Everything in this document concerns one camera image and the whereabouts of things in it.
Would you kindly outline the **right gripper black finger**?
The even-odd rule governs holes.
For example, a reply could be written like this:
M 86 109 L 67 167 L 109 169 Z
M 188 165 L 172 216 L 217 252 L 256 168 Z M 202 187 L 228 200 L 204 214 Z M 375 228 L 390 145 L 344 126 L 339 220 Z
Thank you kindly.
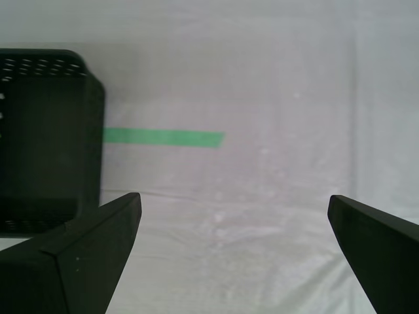
M 2 250 L 1 312 L 105 313 L 140 220 L 131 192 Z
M 328 219 L 377 313 L 418 312 L 418 225 L 333 195 Z

